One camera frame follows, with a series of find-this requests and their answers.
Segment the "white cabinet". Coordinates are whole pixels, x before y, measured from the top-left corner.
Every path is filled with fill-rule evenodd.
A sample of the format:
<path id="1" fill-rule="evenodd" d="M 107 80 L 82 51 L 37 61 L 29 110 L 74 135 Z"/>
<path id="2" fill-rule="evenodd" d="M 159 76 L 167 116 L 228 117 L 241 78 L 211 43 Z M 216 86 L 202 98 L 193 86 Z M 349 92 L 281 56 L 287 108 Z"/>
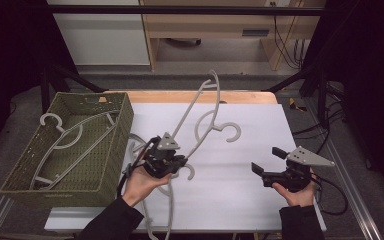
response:
<path id="1" fill-rule="evenodd" d="M 74 63 L 149 65 L 140 14 L 55 14 Z"/>

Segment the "person's left hand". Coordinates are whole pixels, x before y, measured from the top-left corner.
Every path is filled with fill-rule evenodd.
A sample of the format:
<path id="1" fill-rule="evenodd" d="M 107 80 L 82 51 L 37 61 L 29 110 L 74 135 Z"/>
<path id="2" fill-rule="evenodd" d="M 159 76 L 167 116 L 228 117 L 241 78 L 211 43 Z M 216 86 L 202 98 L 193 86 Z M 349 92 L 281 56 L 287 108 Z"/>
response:
<path id="1" fill-rule="evenodd" d="M 143 167 L 136 168 L 126 183 L 122 199 L 130 206 L 144 200 L 155 188 L 166 185 L 171 179 L 169 173 L 163 178 L 155 178 L 147 173 Z"/>

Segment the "black horizontal frame bar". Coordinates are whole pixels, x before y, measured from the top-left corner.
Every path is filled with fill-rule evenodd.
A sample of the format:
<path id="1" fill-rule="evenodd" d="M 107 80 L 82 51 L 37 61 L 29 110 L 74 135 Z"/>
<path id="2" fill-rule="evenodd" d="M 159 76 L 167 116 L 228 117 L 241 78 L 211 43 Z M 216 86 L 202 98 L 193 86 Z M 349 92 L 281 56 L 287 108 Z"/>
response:
<path id="1" fill-rule="evenodd" d="M 322 16 L 327 12 L 325 8 L 133 5 L 49 5 L 45 9 L 61 14 Z"/>

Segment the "white table sheet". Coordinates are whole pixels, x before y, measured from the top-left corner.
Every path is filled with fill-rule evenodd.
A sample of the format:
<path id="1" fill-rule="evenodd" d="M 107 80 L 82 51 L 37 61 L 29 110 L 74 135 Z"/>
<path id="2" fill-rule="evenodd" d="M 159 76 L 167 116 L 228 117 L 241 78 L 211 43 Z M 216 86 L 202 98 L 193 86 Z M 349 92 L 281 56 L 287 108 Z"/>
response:
<path id="1" fill-rule="evenodd" d="M 145 141 L 164 132 L 172 133 L 188 104 L 134 103 L 131 132 Z M 195 145 L 194 127 L 200 116 L 214 104 L 196 104 L 175 137 L 186 155 Z M 280 104 L 221 104 L 215 120 L 220 126 L 234 122 L 240 138 L 228 143 L 236 129 L 211 131 L 188 163 L 195 169 L 179 170 L 173 187 L 172 233 L 270 232 L 281 229 L 279 209 L 285 200 L 272 188 L 263 186 L 251 170 L 255 162 L 269 172 L 285 170 L 285 161 L 272 155 L 272 147 L 287 152 L 296 148 Z M 154 231 L 168 225 L 169 198 L 155 189 L 146 199 Z M 53 208 L 44 229 L 74 232 L 83 229 L 103 208 Z"/>

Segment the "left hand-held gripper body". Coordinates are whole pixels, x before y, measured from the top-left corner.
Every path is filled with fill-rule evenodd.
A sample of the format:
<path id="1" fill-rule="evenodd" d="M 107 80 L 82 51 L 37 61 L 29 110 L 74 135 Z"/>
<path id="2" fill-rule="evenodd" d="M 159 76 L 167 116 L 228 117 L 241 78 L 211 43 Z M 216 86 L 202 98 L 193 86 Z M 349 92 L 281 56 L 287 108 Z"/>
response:
<path id="1" fill-rule="evenodd" d="M 166 132 L 162 137 L 151 138 L 150 143 L 143 158 L 147 173 L 155 178 L 176 173 L 180 168 L 180 156 L 176 155 L 179 146 L 174 138 Z"/>

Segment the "person's right hand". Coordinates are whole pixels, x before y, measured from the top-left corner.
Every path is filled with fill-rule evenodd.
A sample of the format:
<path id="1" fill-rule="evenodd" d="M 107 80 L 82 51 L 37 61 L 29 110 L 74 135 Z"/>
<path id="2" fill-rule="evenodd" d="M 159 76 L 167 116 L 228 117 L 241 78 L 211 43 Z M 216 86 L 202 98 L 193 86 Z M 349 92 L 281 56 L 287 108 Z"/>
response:
<path id="1" fill-rule="evenodd" d="M 315 184 L 309 183 L 304 189 L 298 192 L 290 192 L 288 189 L 280 185 L 279 183 L 273 183 L 272 187 L 280 194 L 287 202 L 292 206 L 307 207 L 311 206 L 314 201 Z"/>

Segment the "black metal stand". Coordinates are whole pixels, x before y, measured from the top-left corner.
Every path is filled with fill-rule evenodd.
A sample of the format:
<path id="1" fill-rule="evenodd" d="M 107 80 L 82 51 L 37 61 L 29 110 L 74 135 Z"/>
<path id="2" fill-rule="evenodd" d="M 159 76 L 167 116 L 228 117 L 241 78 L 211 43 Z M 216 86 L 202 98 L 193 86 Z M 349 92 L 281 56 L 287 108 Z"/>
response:
<path id="1" fill-rule="evenodd" d="M 326 110 L 326 95 L 327 95 L 327 80 L 324 70 L 317 64 L 311 64 L 310 66 L 301 69 L 294 75 L 288 77 L 286 80 L 265 89 L 265 92 L 277 93 L 283 88 L 297 82 L 298 80 L 304 80 L 299 93 L 302 97 L 310 97 L 317 93 L 317 120 L 323 128 L 328 127 L 327 110 Z"/>
<path id="2" fill-rule="evenodd" d="M 104 88 L 101 88 L 86 79 L 82 78 L 78 73 L 74 73 L 61 65 L 47 64 L 40 74 L 40 87 L 41 87 L 41 102 L 42 112 L 45 113 L 50 104 L 50 87 L 56 92 L 70 92 L 71 89 L 68 86 L 66 79 L 74 80 L 76 83 L 84 86 L 86 89 L 91 90 L 94 93 L 105 92 Z"/>

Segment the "white wall socket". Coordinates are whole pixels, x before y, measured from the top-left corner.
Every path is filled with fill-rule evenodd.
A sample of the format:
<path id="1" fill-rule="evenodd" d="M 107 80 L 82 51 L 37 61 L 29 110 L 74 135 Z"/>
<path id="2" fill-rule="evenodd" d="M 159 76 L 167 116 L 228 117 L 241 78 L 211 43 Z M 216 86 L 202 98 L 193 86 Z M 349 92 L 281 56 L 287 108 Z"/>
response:
<path id="1" fill-rule="evenodd" d="M 291 0 L 266 0 L 265 7 L 288 7 Z"/>

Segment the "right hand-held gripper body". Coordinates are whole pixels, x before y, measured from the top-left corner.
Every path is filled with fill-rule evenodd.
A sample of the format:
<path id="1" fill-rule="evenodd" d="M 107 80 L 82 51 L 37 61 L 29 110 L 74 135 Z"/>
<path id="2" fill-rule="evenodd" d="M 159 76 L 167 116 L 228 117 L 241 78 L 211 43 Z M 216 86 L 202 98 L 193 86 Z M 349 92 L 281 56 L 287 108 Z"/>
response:
<path id="1" fill-rule="evenodd" d="M 286 170 L 280 173 L 265 172 L 262 175 L 263 185 L 271 187 L 273 183 L 279 183 L 290 192 L 298 192 L 304 189 L 311 181 L 311 166 L 334 167 L 335 163 L 317 155 L 301 146 L 291 152 L 287 152 Z"/>

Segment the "light wooden desk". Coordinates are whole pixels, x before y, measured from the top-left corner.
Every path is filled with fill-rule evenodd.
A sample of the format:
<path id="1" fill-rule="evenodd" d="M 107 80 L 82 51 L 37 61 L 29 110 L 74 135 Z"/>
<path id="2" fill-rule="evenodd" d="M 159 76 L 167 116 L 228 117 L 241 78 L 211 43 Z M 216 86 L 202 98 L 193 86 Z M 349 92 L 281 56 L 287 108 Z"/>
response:
<path id="1" fill-rule="evenodd" d="M 142 6 L 265 7 L 266 0 L 139 0 Z M 291 0 L 287 8 L 319 8 L 326 0 Z M 147 36 L 152 39 L 258 39 L 272 70 L 280 68 L 294 39 L 312 39 L 317 16 L 172 15 L 145 14 Z"/>

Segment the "green woven basket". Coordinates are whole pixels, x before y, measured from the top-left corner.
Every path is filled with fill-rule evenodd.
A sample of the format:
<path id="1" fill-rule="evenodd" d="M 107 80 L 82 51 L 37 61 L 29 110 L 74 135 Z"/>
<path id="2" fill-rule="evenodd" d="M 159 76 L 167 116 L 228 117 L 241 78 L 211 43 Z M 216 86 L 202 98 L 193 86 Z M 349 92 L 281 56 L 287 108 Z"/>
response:
<path id="1" fill-rule="evenodd" d="M 55 128 L 57 120 L 45 119 L 26 146 L 21 157 L 0 188 L 0 193 L 24 205 L 40 208 L 52 207 L 100 207 L 116 197 L 116 189 L 122 172 L 134 111 L 126 93 L 58 93 L 46 113 L 62 118 L 62 127 L 68 129 L 92 115 L 119 110 L 113 115 L 116 127 L 85 159 L 51 190 L 41 190 L 46 184 L 37 181 L 30 190 L 30 182 L 36 167 L 49 147 L 59 138 Z M 105 116 L 84 125 L 81 139 L 65 150 L 54 150 L 44 164 L 40 177 L 54 180 L 74 160 L 89 148 L 110 126 Z M 60 145 L 71 142 L 78 130 L 67 135 Z"/>

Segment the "yellow and black tool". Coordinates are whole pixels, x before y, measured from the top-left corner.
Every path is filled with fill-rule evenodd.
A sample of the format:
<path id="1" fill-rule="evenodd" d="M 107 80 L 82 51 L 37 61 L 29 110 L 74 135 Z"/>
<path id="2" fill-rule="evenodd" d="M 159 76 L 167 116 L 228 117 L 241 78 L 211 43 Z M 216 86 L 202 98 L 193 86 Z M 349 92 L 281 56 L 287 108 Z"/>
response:
<path id="1" fill-rule="evenodd" d="M 289 98 L 289 107 L 292 110 L 297 110 L 297 111 L 301 111 L 301 112 L 306 112 L 307 111 L 306 107 L 298 106 L 293 98 Z"/>

